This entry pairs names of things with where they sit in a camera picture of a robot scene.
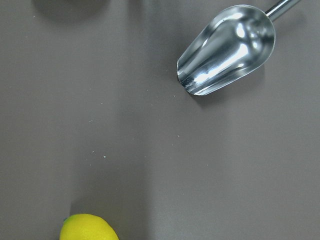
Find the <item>steel scoop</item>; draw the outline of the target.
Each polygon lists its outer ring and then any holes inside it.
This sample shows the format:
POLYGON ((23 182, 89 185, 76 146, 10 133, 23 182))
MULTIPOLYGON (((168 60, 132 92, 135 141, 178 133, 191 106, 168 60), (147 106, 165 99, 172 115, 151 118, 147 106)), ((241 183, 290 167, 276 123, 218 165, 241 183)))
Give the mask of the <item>steel scoop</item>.
POLYGON ((298 3, 281 0, 269 10, 239 4, 222 10, 177 60, 177 78, 192 95, 206 96, 261 67, 276 43, 274 21, 298 3))

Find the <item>yellow lemon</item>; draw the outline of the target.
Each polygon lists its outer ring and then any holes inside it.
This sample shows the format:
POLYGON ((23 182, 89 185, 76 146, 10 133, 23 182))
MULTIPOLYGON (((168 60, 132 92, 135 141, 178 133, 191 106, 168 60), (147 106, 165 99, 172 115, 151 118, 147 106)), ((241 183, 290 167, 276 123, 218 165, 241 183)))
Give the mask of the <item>yellow lemon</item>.
POLYGON ((103 218, 92 214, 74 214, 63 222, 60 240, 118 240, 115 230, 103 218))

